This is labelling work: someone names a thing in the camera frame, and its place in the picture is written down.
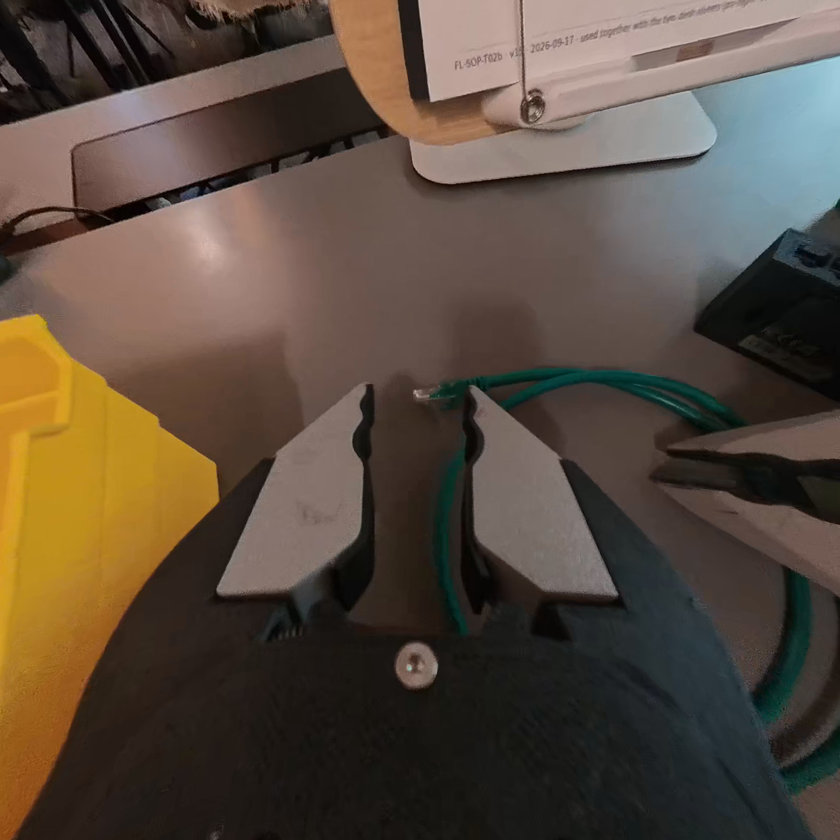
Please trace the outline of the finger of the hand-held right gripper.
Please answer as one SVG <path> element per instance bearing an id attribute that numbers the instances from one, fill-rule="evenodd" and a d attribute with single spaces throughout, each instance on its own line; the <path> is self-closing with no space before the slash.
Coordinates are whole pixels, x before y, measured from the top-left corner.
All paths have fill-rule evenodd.
<path id="1" fill-rule="evenodd" d="M 797 463 L 839 461 L 839 411 L 697 435 L 670 444 L 665 463 L 700 455 L 762 455 Z"/>
<path id="2" fill-rule="evenodd" d="M 785 505 L 690 482 L 701 462 L 667 458 L 651 479 L 683 508 L 784 567 L 839 593 L 839 526 Z"/>

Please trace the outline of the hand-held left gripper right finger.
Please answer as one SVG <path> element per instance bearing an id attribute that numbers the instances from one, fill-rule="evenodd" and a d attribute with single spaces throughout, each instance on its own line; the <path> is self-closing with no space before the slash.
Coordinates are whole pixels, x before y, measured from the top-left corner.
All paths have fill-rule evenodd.
<path id="1" fill-rule="evenodd" d="M 460 573 L 472 613 L 618 603 L 562 458 L 475 385 L 463 428 Z"/>

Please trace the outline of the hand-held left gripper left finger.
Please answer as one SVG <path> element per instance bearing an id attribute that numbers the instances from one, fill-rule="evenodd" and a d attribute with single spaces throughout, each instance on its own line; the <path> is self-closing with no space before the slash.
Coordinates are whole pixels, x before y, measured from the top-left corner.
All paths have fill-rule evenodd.
<path id="1" fill-rule="evenodd" d="M 228 601 L 351 612 L 375 569 L 373 384 L 361 383 L 276 452 L 217 587 Z"/>

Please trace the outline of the black network switch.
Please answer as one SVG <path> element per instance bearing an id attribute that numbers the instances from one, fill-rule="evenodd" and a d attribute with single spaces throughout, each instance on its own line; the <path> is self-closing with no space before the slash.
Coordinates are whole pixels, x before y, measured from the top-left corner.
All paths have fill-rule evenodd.
<path id="1" fill-rule="evenodd" d="M 838 402 L 838 227 L 785 230 L 708 302 L 693 330 Z"/>

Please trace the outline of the yellow plastic bin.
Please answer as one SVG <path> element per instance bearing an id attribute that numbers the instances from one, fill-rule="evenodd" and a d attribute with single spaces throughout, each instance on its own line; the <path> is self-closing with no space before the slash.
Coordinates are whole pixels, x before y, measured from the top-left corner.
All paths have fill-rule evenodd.
<path id="1" fill-rule="evenodd" d="M 2 321 L 2 838 L 133 598 L 218 499 L 215 463 L 71 358 L 43 318 Z"/>

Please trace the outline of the white board stand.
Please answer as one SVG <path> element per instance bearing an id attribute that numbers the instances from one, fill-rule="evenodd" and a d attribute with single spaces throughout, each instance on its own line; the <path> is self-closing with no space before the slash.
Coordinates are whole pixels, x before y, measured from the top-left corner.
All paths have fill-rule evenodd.
<path id="1" fill-rule="evenodd" d="M 838 52 L 835 6 L 554 73 L 523 95 L 514 86 L 486 93 L 480 116 L 491 136 L 410 140 L 413 168 L 430 182 L 461 185 L 695 159 L 718 136 L 695 90 Z"/>

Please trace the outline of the wooden display board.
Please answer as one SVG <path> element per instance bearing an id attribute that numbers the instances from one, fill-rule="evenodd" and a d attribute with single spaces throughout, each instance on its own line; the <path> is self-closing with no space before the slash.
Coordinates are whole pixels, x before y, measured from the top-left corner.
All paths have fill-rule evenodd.
<path id="1" fill-rule="evenodd" d="M 396 133 L 428 145 L 454 145 L 509 133 L 488 122 L 481 97 L 416 102 L 410 95 L 397 1 L 331 1 L 332 26 L 357 88 Z"/>

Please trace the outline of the printed instruction sheet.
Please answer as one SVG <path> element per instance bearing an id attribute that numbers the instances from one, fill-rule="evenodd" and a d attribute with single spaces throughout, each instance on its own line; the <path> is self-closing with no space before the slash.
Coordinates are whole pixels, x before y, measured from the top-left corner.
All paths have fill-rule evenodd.
<path id="1" fill-rule="evenodd" d="M 815 1 L 399 2 L 411 97 L 439 102 L 528 78 L 787 23 Z"/>

